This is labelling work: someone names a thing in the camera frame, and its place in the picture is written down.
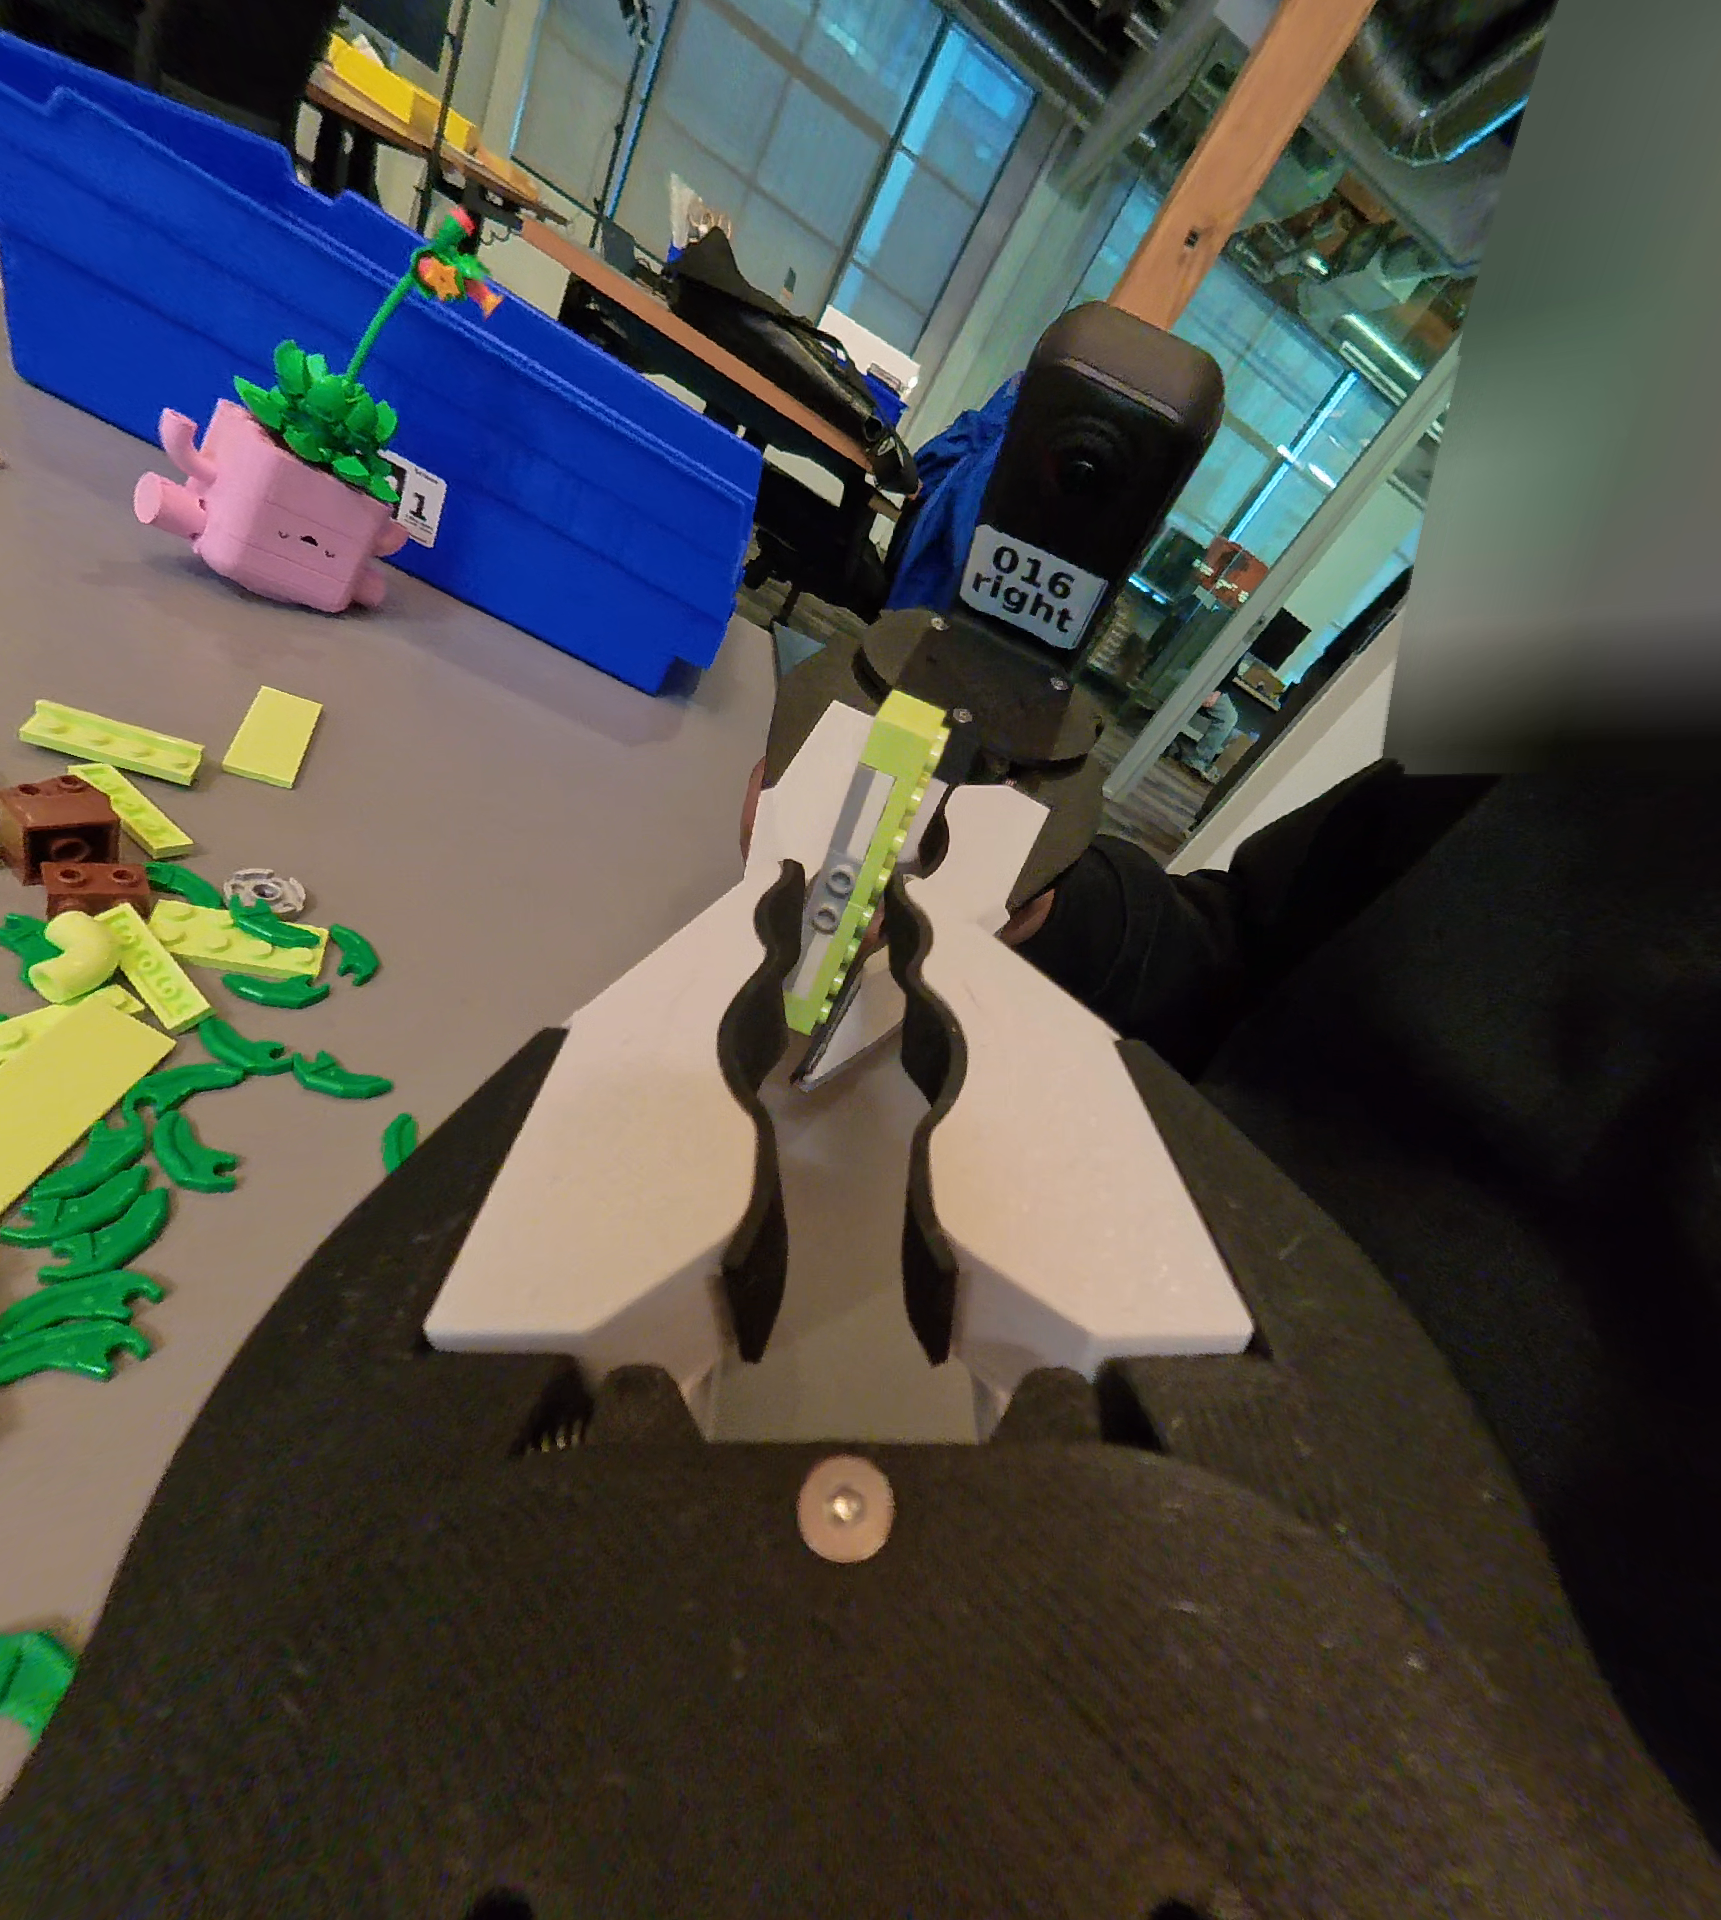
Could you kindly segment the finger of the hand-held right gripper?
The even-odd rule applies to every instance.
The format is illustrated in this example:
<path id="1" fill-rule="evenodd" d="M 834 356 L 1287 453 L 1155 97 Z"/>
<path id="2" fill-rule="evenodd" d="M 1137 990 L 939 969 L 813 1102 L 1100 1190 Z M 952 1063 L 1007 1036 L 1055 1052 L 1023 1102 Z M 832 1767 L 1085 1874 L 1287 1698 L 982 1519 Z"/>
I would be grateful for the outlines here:
<path id="1" fill-rule="evenodd" d="M 786 768 L 762 788 L 754 814 L 754 865 L 794 863 L 813 880 L 825 868 L 872 732 L 872 715 L 832 703 Z"/>
<path id="2" fill-rule="evenodd" d="M 945 834 L 943 853 L 902 865 L 896 877 L 914 885 L 937 882 L 945 910 L 998 932 L 1047 819 L 1047 804 L 1014 786 L 957 786 L 933 822 L 933 830 Z M 800 1091 L 826 1087 L 894 1039 L 902 1020 L 905 994 L 880 940 L 793 1070 L 793 1085 Z"/>

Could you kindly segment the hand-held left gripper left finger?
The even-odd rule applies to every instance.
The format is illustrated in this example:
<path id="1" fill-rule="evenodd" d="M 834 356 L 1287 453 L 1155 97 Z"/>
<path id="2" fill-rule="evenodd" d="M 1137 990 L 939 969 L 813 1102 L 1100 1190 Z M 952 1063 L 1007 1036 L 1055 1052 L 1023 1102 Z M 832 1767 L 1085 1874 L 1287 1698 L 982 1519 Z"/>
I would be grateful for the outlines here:
<path id="1" fill-rule="evenodd" d="M 424 1335 L 578 1363 L 764 1355 L 785 1291 L 775 1123 L 805 875 L 761 859 L 580 1009 Z"/>

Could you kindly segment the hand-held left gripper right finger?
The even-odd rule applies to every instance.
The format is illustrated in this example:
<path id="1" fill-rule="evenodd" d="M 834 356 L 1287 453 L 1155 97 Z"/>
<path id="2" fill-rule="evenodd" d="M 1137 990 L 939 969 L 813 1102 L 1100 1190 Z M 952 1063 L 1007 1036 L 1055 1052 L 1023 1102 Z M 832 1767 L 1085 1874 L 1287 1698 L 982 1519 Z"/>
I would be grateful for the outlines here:
<path id="1" fill-rule="evenodd" d="M 1257 1327 L 1150 1114 L 1130 1052 L 941 879 L 886 897 L 911 1147 L 902 1295 L 920 1350 L 957 1363 L 978 1423 L 1023 1380 L 1225 1358 Z"/>

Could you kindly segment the lime long studded plate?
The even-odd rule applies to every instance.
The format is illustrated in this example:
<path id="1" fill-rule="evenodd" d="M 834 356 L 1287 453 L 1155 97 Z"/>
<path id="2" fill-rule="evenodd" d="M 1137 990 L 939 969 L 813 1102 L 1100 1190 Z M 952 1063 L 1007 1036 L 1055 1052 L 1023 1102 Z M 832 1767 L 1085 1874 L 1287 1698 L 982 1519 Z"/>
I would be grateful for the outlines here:
<path id="1" fill-rule="evenodd" d="M 894 775 L 899 786 L 894 803 L 878 822 L 871 857 L 839 932 L 814 936 L 800 927 L 799 960 L 783 988 L 783 1012 L 786 1025 L 805 1039 L 826 1025 L 847 988 L 849 974 L 854 973 L 874 912 L 935 783 L 949 732 L 950 722 L 939 706 L 900 691 L 888 694 L 872 715 L 872 732 L 861 765 Z M 805 909 L 814 880 L 809 879 Z"/>

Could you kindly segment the pile of mixed toy bricks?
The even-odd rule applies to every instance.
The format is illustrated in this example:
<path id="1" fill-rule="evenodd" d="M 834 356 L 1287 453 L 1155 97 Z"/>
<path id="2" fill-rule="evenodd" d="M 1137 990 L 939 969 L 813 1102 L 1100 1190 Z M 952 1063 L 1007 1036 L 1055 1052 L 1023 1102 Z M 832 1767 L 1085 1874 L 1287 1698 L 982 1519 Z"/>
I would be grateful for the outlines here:
<path id="1" fill-rule="evenodd" d="M 241 1160 L 190 1117 L 203 1095 L 293 1082 L 371 1101 L 393 1082 L 330 1051 L 246 1035 L 209 998 L 302 1012 L 367 987 L 378 950 L 349 924 L 302 924 L 298 880 L 188 867 L 194 840 L 140 781 L 193 788 L 203 749 L 38 699 L 19 740 L 66 768 L 0 784 L 0 868 L 43 892 L 0 923 L 34 998 L 0 1015 L 0 1391 L 115 1380 L 152 1356 L 142 1270 L 187 1195 L 226 1195 Z"/>

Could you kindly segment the person's right forearm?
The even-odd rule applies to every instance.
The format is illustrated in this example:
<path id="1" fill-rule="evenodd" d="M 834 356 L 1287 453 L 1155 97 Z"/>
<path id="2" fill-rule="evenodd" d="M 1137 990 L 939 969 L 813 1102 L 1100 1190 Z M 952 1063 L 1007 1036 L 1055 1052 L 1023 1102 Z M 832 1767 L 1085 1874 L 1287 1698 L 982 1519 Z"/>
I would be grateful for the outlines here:
<path id="1" fill-rule="evenodd" d="M 1017 950 L 1192 1081 L 1266 990 L 1414 863 L 1402 834 L 1418 801 L 1384 761 L 1253 834 L 1225 868 L 1188 875 L 1100 834 Z"/>

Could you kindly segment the blue jacket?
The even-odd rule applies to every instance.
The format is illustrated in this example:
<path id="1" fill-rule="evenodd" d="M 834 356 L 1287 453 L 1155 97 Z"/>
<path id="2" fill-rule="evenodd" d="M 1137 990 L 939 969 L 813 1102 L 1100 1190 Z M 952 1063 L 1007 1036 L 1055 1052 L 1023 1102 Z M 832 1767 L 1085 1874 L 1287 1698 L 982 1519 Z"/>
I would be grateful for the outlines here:
<path id="1" fill-rule="evenodd" d="M 885 613 L 947 613 L 959 598 L 1020 383 L 1017 372 L 985 404 L 961 413 L 916 450 L 920 489 L 888 548 Z"/>

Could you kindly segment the black bag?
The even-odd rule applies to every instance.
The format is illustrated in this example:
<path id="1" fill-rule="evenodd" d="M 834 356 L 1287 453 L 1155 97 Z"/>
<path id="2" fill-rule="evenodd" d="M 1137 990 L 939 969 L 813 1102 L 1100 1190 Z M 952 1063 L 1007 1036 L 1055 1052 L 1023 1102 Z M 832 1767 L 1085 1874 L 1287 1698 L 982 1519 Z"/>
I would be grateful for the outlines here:
<path id="1" fill-rule="evenodd" d="M 666 282 L 671 309 L 681 320 L 861 442 L 885 492 L 918 492 L 914 461 L 849 348 L 754 288 L 740 273 L 725 228 L 711 226 L 673 255 Z"/>

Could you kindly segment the blue plastic bin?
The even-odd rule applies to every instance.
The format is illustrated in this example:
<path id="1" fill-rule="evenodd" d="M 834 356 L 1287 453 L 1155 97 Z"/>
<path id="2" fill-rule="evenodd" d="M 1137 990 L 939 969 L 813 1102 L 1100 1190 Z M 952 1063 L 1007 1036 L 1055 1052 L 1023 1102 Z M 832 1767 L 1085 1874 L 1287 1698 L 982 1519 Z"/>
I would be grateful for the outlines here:
<path id="1" fill-rule="evenodd" d="M 345 366 L 416 235 L 277 142 L 0 30 L 0 265 L 23 380 L 133 436 L 296 340 Z M 402 571 L 644 694 L 708 670 L 762 461 L 509 297 L 415 295 L 361 375 L 443 483 Z"/>

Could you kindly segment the wooden background table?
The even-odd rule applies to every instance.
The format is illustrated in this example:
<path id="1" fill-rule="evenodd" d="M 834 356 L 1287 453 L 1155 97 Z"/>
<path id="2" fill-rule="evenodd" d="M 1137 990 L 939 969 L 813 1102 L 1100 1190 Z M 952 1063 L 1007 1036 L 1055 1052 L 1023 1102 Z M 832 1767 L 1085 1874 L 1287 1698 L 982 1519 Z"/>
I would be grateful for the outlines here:
<path id="1" fill-rule="evenodd" d="M 496 156 L 468 154 L 448 142 L 435 142 L 412 129 L 398 115 L 374 105 L 358 90 L 351 88 L 328 64 L 321 63 L 308 79 L 306 101 L 321 111 L 322 118 L 346 121 L 361 133 L 393 147 L 415 159 L 433 161 L 437 178 L 460 178 L 479 187 L 489 205 L 511 219 L 521 214 L 524 224 L 521 237 L 559 265 L 568 277 L 582 280 L 603 301 L 625 311 L 635 325 L 643 325 L 651 336 L 681 351 L 688 360 L 708 368 L 717 383 L 746 398 L 754 416 L 768 420 L 764 426 L 777 440 L 785 434 L 793 438 L 806 436 L 825 453 L 821 463 L 831 468 L 849 468 L 861 475 L 863 497 L 876 514 L 899 518 L 902 499 L 888 492 L 878 479 L 872 453 L 854 436 L 839 431 L 832 422 L 816 416 L 799 397 L 785 393 L 764 372 L 754 371 L 742 356 L 677 316 L 644 284 L 612 269 L 600 255 L 559 233 L 554 210 L 545 205 L 538 183 L 519 170 L 511 161 Z"/>

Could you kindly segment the lime smooth tile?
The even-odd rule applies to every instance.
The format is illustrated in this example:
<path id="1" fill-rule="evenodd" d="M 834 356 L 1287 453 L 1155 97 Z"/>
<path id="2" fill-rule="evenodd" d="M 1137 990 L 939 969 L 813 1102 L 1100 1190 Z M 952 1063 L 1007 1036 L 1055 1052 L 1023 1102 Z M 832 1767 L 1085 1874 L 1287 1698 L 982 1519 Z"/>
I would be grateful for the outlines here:
<path id="1" fill-rule="evenodd" d="M 313 746 L 321 703 L 265 684 L 221 756 L 224 775 L 291 793 Z"/>

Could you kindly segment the pink brick pot figure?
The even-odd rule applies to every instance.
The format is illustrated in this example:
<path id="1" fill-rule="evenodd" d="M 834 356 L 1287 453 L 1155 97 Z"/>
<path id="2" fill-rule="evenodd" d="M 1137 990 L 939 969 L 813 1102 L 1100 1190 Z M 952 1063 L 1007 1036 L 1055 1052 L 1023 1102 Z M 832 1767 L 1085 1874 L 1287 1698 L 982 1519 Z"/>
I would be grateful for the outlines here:
<path id="1" fill-rule="evenodd" d="M 412 301 L 500 302 L 481 263 L 483 220 L 460 208 L 410 256 L 334 368 L 294 340 L 272 353 L 266 386 L 237 378 L 205 426 L 165 411 L 156 438 L 178 479 L 136 483 L 138 523 L 182 541 L 213 574 L 265 600 L 327 615 L 384 603 L 383 564 L 438 536 L 444 484 L 393 453 L 398 416 L 365 384 L 384 327 Z"/>

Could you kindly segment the small yellow bin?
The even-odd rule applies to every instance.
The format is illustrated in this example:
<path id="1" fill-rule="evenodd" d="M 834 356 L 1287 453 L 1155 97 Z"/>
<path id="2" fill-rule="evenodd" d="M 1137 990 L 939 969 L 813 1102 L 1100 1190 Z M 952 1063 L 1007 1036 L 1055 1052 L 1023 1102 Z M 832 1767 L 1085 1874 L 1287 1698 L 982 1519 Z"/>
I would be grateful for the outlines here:
<path id="1" fill-rule="evenodd" d="M 358 126 L 407 153 L 427 156 L 435 136 L 447 153 L 476 159 L 483 153 L 475 122 L 455 109 L 441 109 L 441 97 L 405 79 L 369 52 L 363 43 L 333 36 L 327 57 L 317 64 L 306 99 L 321 109 L 353 109 Z"/>

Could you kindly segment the wooden post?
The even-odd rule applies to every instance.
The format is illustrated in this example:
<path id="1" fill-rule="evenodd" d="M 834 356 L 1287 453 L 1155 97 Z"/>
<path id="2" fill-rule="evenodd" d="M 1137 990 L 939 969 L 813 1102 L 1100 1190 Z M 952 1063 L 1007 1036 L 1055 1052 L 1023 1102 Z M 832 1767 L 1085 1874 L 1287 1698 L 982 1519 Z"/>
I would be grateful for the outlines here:
<path id="1" fill-rule="evenodd" d="M 1300 129 L 1373 3 L 1281 3 L 1108 297 L 1171 330 Z"/>

